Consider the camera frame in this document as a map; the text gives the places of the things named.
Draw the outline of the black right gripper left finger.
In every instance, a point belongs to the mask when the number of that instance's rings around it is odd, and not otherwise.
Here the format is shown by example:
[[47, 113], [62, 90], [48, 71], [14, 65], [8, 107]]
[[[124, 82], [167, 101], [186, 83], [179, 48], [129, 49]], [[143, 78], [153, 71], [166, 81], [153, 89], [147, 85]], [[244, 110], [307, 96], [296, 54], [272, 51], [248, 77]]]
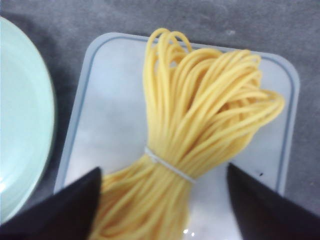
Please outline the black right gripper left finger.
[[97, 211], [102, 171], [96, 167], [0, 227], [2, 240], [86, 240]]

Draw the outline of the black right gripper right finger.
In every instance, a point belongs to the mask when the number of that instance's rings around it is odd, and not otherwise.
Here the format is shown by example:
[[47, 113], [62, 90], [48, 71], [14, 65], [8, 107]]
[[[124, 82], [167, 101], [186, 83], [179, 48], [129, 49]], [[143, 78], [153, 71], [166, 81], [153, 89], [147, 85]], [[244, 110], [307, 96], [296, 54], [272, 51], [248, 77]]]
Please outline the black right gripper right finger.
[[244, 240], [318, 240], [320, 217], [230, 163], [231, 206]]

